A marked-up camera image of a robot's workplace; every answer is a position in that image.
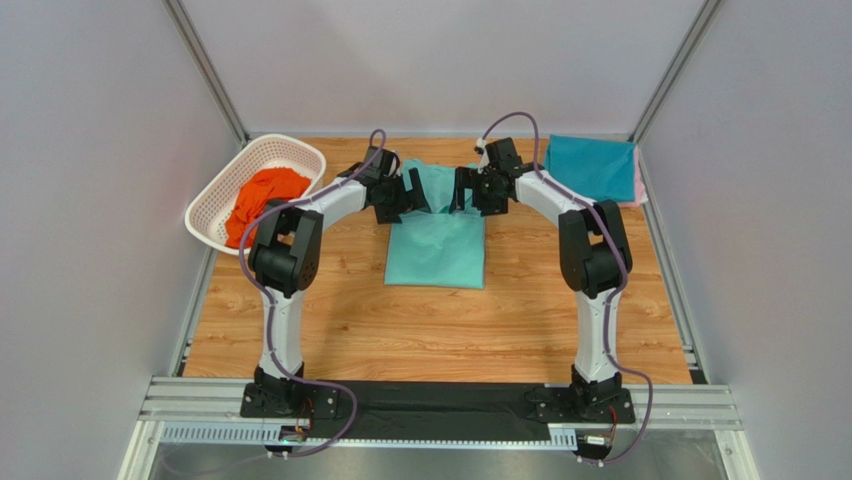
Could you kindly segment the mint green t shirt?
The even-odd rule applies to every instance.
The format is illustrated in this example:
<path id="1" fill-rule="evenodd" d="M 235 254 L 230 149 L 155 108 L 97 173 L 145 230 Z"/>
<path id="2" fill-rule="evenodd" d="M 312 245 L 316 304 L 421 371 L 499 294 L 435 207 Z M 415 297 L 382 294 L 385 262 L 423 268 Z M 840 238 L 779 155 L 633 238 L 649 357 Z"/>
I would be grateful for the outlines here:
<path id="1" fill-rule="evenodd" d="M 466 203 L 452 213 L 455 169 L 405 160 L 404 180 L 417 172 L 430 210 L 401 216 L 391 227 L 384 283 L 482 289 L 485 287 L 485 218 Z"/>

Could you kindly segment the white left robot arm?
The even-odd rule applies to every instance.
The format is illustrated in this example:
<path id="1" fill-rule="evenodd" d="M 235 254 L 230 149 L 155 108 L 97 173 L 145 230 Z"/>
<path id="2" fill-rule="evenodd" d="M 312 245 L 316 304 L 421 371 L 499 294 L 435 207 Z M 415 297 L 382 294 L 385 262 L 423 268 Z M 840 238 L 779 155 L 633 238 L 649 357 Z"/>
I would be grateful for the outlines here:
<path id="1" fill-rule="evenodd" d="M 371 147 L 363 161 L 317 192 L 268 202 L 251 224 L 255 236 L 241 244 L 239 260 L 264 300 L 264 347 L 254 379 L 244 390 L 242 417 L 338 416 L 346 387 L 304 376 L 302 310 L 305 292 L 319 271 L 324 230 L 366 208 L 374 210 L 380 224 L 429 211 L 418 170 L 403 171 L 395 152 Z"/>

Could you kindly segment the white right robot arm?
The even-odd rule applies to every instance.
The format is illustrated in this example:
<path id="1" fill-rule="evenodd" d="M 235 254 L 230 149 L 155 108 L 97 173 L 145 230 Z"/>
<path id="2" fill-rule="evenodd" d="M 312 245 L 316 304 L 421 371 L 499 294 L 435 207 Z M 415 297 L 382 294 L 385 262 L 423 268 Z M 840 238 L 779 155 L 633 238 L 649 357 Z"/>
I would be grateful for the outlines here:
<path id="1" fill-rule="evenodd" d="M 632 257 L 619 206 L 596 202 L 526 163 L 512 139 L 480 138 L 475 167 L 458 167 L 450 212 L 473 207 L 483 216 L 507 213 L 510 201 L 526 205 L 558 230 L 559 264 L 575 293 L 577 353 L 566 387 L 536 392 L 544 420 L 632 424 L 636 420 L 615 354 L 615 321 Z"/>

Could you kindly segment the folded teal t shirt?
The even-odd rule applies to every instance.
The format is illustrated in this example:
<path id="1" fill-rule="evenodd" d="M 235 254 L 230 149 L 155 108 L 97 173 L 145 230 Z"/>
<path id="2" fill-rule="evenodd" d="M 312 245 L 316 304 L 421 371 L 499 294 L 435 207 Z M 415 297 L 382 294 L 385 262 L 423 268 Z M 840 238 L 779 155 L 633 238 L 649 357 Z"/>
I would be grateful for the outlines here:
<path id="1" fill-rule="evenodd" d="M 634 143 L 551 135 L 544 168 L 565 187 L 594 200 L 641 199 Z"/>

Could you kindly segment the orange t shirt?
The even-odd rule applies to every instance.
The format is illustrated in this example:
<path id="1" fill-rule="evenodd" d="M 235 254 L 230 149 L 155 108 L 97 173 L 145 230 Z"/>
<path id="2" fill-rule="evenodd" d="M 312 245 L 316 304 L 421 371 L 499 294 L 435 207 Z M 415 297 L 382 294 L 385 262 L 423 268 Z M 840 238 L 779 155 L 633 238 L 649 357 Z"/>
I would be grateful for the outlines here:
<path id="1" fill-rule="evenodd" d="M 225 222 L 225 246 L 238 249 L 247 227 L 264 212 L 269 200 L 292 200 L 304 194 L 311 184 L 308 177 L 286 167 L 263 169 L 239 190 L 235 205 Z"/>

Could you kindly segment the white plastic laundry basket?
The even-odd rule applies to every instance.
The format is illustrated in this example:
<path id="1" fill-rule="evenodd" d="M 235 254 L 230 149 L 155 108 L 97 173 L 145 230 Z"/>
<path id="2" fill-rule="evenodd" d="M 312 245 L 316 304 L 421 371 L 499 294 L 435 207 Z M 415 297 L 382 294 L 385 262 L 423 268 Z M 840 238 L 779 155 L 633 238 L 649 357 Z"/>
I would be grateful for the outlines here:
<path id="1" fill-rule="evenodd" d="M 325 155 L 316 147 L 283 134 L 262 135 L 249 143 L 192 200 L 184 214 L 187 231 L 203 244 L 227 255 L 238 254 L 239 241 L 252 219 L 243 191 L 259 180 L 286 181 L 299 196 L 324 184 Z"/>

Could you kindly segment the black base cloth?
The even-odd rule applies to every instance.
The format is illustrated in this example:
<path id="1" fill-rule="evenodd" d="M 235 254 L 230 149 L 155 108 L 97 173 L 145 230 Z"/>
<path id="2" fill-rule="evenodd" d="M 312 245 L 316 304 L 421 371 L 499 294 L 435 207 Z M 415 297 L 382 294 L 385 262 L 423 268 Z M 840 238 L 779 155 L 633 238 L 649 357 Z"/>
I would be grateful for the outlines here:
<path id="1" fill-rule="evenodd" d="M 349 381 L 357 415 L 346 440 L 536 441 L 557 411 L 542 384 Z"/>

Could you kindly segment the right aluminium corner post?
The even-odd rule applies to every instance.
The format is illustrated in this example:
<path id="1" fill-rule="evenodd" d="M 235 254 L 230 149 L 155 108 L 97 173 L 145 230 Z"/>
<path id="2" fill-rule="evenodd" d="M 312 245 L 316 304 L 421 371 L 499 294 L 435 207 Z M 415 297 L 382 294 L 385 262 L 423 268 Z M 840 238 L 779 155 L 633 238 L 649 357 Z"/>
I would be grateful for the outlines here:
<path id="1" fill-rule="evenodd" d="M 644 108 L 636 127 L 629 136 L 630 141 L 640 143 L 647 136 L 670 91 L 698 48 L 718 10 L 723 5 L 723 0 L 705 0 L 702 2 L 684 38 L 666 67 L 660 82 Z"/>

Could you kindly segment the aluminium corner post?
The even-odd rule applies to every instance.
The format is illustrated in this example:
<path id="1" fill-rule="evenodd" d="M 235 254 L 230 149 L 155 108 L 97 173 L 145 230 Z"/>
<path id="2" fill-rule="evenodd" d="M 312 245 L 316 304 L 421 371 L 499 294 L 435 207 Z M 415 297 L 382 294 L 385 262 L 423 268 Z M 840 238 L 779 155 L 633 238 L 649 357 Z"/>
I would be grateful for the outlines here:
<path id="1" fill-rule="evenodd" d="M 206 51 L 187 7 L 180 0 L 164 0 L 163 5 L 175 24 L 184 45 L 207 85 L 214 102 L 222 113 L 232 135 L 239 145 L 244 147 L 248 144 L 250 135 Z"/>
<path id="2" fill-rule="evenodd" d="M 684 38 L 666 67 L 660 82 L 644 108 L 636 127 L 629 136 L 630 141 L 640 143 L 647 136 L 670 91 L 698 48 L 718 10 L 723 5 L 723 0 L 705 0 L 702 2 Z"/>

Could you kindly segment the left aluminium corner post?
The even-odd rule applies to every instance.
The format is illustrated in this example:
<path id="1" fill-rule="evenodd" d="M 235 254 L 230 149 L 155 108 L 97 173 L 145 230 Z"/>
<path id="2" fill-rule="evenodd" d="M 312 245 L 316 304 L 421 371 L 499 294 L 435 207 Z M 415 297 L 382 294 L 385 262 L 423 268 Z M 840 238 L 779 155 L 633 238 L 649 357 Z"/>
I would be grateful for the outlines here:
<path id="1" fill-rule="evenodd" d="M 180 0 L 164 0 L 163 5 L 175 24 L 184 45 L 207 85 L 214 102 L 222 113 L 232 135 L 239 145 L 244 147 L 248 144 L 250 135 L 206 51 L 187 7 Z"/>

